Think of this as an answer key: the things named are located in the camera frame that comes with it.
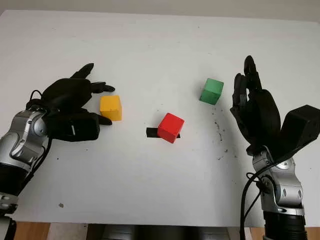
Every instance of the wire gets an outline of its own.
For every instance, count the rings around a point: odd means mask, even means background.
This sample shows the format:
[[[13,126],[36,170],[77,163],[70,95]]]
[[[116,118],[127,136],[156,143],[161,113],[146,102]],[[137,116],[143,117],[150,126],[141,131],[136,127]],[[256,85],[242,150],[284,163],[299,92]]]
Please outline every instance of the wire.
[[[41,155],[41,158],[39,158],[38,163],[36,165],[34,165],[33,169],[31,170],[31,172],[28,174],[28,176],[25,178],[25,180],[22,182],[21,184],[21,188],[18,194],[21,193],[21,191],[25,188],[25,186],[28,184],[28,182],[32,179],[32,177],[34,176],[35,172],[38,170],[38,168],[40,167],[40,165],[44,162],[44,160],[46,159],[50,148],[51,148],[51,144],[52,144],[52,138],[49,138],[48,140],[48,144],[46,146],[45,151],[43,152],[43,154]]]
[[[278,165],[279,162],[272,163],[270,165],[267,165],[263,168],[261,168],[259,171],[257,171],[255,174],[253,174],[249,180],[246,182],[243,191],[242,191],[242,196],[241,196],[241,210],[240,210],[240,240],[246,240],[246,235],[245,235],[245,204],[246,204],[246,196],[248,192],[248,188],[250,187],[251,183],[254,182],[255,178],[258,177],[260,174],[263,172],[267,171],[268,169]]]
[[[248,179],[250,179],[250,177],[249,177],[249,175],[254,175],[254,173],[253,172],[247,172],[246,174],[245,174],[245,176],[248,178]],[[261,182],[261,179],[260,179],[260,177],[256,177],[258,180],[254,180],[253,182],[254,183],[259,183],[259,182]]]
[[[253,172],[247,172],[246,174],[245,174],[245,176],[248,178],[248,179],[250,179],[250,176],[253,176],[254,175],[254,173]],[[256,177],[258,180],[253,180],[252,182],[253,183],[262,183],[262,181],[261,181],[261,178],[260,177]],[[259,199],[259,197],[260,197],[260,195],[261,195],[261,189],[259,189],[259,193],[258,193],[258,195],[255,197],[255,199],[252,201],[252,203],[251,203],[251,205],[249,206],[249,208],[247,209],[247,211],[245,212],[245,214],[244,214],[244,220],[246,220],[246,218],[247,218],[247,215],[249,214],[249,212],[250,212],[250,210],[252,209],[252,207],[255,205],[255,203],[256,203],[256,201]]]
[[[44,156],[45,152],[46,152],[46,148],[44,146],[42,146],[43,152],[42,154],[38,157],[38,159],[36,160],[36,162],[34,163],[32,170],[35,168],[36,165],[38,165],[40,159]]]
[[[35,92],[37,92],[37,93],[42,97],[42,93],[41,93],[39,90],[36,89],[36,90],[33,90],[33,91],[32,91],[32,93],[31,93],[31,95],[30,95],[30,100],[29,100],[29,101],[31,101],[31,99],[33,98]]]
[[[251,203],[250,207],[248,208],[248,210],[245,212],[245,215],[244,215],[244,220],[246,220],[250,210],[252,209],[252,207],[255,205],[256,201],[259,199],[261,195],[261,190],[259,190],[259,193],[258,195],[255,197],[255,199],[253,200],[253,202]]]

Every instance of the black forearm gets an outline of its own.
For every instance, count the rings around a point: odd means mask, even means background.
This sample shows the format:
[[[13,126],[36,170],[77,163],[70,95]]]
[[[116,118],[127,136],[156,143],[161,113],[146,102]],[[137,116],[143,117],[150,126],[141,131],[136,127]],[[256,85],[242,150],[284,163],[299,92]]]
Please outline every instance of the black forearm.
[[[265,236],[272,240],[307,240],[305,217],[274,212],[263,212]]]

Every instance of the white tabletop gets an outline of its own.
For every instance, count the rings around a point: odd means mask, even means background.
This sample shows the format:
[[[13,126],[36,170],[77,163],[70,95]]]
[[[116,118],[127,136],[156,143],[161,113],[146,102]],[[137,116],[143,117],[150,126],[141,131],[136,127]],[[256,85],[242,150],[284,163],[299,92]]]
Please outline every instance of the white tabletop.
[[[0,134],[43,91],[87,63],[88,77],[120,95],[123,120],[96,141],[54,140],[20,195],[18,221],[238,226],[252,172],[229,108],[234,77],[252,55],[262,85],[289,110],[320,108],[320,25],[312,22],[60,11],[0,17]],[[199,101],[207,78],[224,82],[217,105]],[[99,112],[95,95],[85,106]],[[147,138],[166,113],[185,120],[174,144]],[[320,140],[296,156],[308,226],[320,226]],[[248,203],[256,195],[248,194]],[[262,226],[258,202],[247,225]]]

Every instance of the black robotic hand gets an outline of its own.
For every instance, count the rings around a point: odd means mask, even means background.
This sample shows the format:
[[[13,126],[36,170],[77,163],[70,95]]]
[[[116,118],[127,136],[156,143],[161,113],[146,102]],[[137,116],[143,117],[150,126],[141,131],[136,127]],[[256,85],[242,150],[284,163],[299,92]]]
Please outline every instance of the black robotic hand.
[[[320,110],[309,105],[288,112],[281,127],[277,105],[271,93],[262,89],[250,55],[244,61],[244,75],[238,73],[235,76],[232,101],[230,111],[242,135],[250,143],[246,150],[250,156],[267,147],[274,160],[281,162],[319,135]]]
[[[42,118],[51,139],[68,142],[96,140],[100,125],[112,125],[112,121],[82,108],[92,93],[113,92],[114,87],[105,82],[90,82],[86,77],[94,64],[89,63],[70,78],[59,79],[44,90],[41,99],[31,99],[26,109],[38,106],[46,110]]]

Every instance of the black tape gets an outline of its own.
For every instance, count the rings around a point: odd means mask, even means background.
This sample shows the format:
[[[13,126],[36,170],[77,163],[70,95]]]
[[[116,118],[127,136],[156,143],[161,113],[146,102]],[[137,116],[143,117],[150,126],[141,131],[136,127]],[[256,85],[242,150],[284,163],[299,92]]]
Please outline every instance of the black tape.
[[[158,132],[157,127],[147,127],[145,132],[146,132],[147,138],[160,138],[157,134],[157,132]]]

